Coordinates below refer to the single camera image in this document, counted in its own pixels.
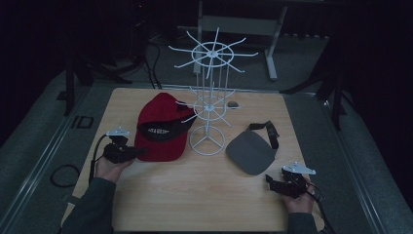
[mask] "cap strap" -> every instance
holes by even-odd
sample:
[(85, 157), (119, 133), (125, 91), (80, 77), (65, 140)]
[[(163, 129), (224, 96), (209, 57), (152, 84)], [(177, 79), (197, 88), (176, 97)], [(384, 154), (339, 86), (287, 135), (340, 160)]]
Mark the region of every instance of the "cap strap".
[(277, 140), (277, 137), (280, 135), (277, 133), (276, 127), (273, 125), (273, 123), (269, 120), (264, 124), (257, 124), (257, 123), (252, 123), (249, 124), (247, 130), (260, 130), (263, 128), (267, 128), (267, 134), (268, 138), (270, 139), (271, 143), (271, 148), (273, 149), (278, 149), (280, 147), (279, 141)]

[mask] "dark sleeve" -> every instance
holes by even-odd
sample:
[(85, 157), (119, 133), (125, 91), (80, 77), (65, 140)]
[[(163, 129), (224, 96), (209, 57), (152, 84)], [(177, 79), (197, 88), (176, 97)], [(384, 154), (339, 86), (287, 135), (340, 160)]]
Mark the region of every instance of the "dark sleeve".
[(317, 234), (316, 223), (311, 214), (292, 213), (288, 215), (287, 234)]
[(112, 233), (112, 205), (116, 184), (96, 177), (62, 225), (62, 234)]

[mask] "white wire rack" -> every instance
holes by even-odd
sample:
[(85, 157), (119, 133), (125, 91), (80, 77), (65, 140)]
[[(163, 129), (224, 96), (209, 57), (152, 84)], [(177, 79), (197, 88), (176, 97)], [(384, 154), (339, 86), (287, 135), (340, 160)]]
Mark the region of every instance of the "white wire rack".
[(214, 155), (224, 148), (225, 136), (221, 130), (212, 126), (211, 122), (222, 120), (232, 127), (224, 118), (228, 108), (226, 99), (235, 92), (235, 90), (228, 90), (229, 70), (232, 68), (238, 72), (244, 72), (232, 65), (231, 61), (234, 57), (254, 57), (258, 53), (251, 55), (235, 54), (231, 47), (242, 43), (245, 38), (230, 45), (225, 45), (217, 41), (219, 28), (216, 29), (213, 42), (201, 43), (191, 36), (190, 33), (187, 32), (187, 34), (197, 43), (193, 50), (169, 47), (174, 51), (191, 54), (191, 61), (176, 65), (176, 68), (182, 68), (194, 62), (202, 68), (201, 74), (197, 73), (197, 87), (191, 87), (191, 91), (197, 96), (197, 100), (193, 104), (185, 104), (194, 108), (196, 116), (203, 119), (206, 123), (192, 131), (189, 138), (190, 145), (199, 154)]

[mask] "red baseball cap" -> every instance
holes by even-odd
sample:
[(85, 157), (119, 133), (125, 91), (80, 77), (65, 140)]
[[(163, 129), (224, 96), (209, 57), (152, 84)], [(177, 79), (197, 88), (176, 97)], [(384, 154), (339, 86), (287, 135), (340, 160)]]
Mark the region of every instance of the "red baseball cap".
[(196, 119), (193, 108), (168, 93), (159, 93), (140, 111), (134, 147), (146, 148), (140, 161), (168, 162), (179, 158), (188, 130)]

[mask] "wooden table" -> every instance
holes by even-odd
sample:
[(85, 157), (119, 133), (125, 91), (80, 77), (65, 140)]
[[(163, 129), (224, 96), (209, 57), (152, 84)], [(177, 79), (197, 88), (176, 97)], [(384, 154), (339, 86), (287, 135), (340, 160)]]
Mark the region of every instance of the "wooden table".
[[(159, 92), (193, 103), (189, 90), (114, 90), (97, 130), (94, 143), (81, 172), (73, 196), (81, 197), (88, 188), (90, 160), (100, 136), (119, 126), (131, 131), (133, 145), (141, 108)], [(196, 153), (188, 144), (183, 155), (172, 162), (136, 161), (122, 174), (115, 194), (113, 226), (117, 231), (281, 231), (286, 229), (287, 212), (281, 197), (270, 191), (265, 174), (281, 180), (281, 166), (299, 162), (303, 156), (283, 97), (278, 94), (235, 92), (227, 98), (242, 108), (228, 109), (224, 121), (212, 122), (226, 145), (251, 123), (271, 120), (280, 134), (275, 162), (261, 175), (247, 175), (226, 155), (225, 149), (212, 156)], [(192, 129), (204, 125), (197, 118)], [(267, 132), (256, 131), (268, 141)], [(104, 139), (97, 155), (110, 139)], [(73, 209), (69, 205), (63, 220)], [(313, 216), (318, 230), (324, 223), (317, 206)]]

